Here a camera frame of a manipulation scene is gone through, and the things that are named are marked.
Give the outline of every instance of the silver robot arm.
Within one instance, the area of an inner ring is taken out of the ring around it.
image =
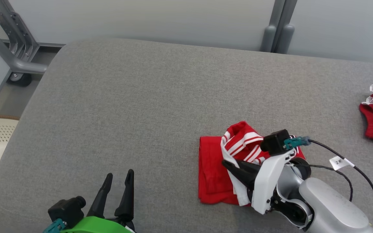
[[[308,232],[373,233],[367,216],[320,179],[306,179],[299,186],[299,193],[314,212]]]
[[[273,133],[276,138],[272,141],[288,137],[284,131],[284,136],[277,136],[282,131]],[[237,161],[236,168],[222,162],[247,187],[251,206],[257,212],[277,211],[310,233],[373,233],[367,216],[356,205],[320,179],[309,177],[309,167],[295,166],[307,162],[295,158],[294,149],[286,150],[281,145],[277,149],[275,143],[262,145],[272,156],[261,166]]]

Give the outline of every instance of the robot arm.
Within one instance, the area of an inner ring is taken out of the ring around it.
[[[271,157],[261,166],[237,161],[240,168],[236,168],[222,162],[247,187],[251,206],[261,214],[277,211],[307,232],[373,233],[356,205],[320,179],[309,177],[310,167],[297,166],[307,162],[286,147],[284,140],[289,138],[286,130],[265,137],[261,148]]]
[[[134,171],[129,169],[125,179],[125,190],[119,207],[114,212],[116,218],[105,218],[106,198],[110,191],[113,175],[109,173],[99,189],[87,216],[82,208],[86,206],[83,197],[60,200],[49,208],[53,221],[43,233],[135,233],[133,225]]]

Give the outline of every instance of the white label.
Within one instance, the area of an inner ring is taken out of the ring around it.
[[[339,156],[335,156],[335,157],[329,159],[329,162],[330,162],[330,164],[332,164],[332,167],[335,171],[339,170],[340,168],[343,168],[345,166],[348,166],[348,165],[351,165],[352,167],[355,167],[355,165],[353,163],[351,163],[351,161],[347,160],[346,158],[342,159]]]

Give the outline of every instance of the metal frame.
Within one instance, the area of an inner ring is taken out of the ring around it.
[[[39,46],[45,46],[45,47],[58,47],[58,48],[62,48],[65,46],[65,44],[56,44],[56,43],[40,43],[40,42],[37,42],[37,44]]]
[[[9,38],[9,48],[0,39],[0,56],[11,68],[10,80],[18,81],[24,73],[44,74],[47,65],[30,62],[40,46],[7,0],[0,0],[0,25]]]

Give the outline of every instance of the gray sofa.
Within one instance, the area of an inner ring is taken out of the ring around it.
[[[127,39],[77,41],[60,50],[31,98],[0,161],[0,224],[42,232],[47,209],[80,195],[87,212],[106,174],[113,216],[135,171],[139,233],[298,232],[279,214],[198,199],[200,136],[245,120],[260,134],[287,129],[323,142],[373,181],[373,141],[358,105],[373,63]],[[315,145],[308,162],[330,165]],[[352,168],[353,202],[373,223],[373,193]],[[331,171],[313,168],[348,197]]]

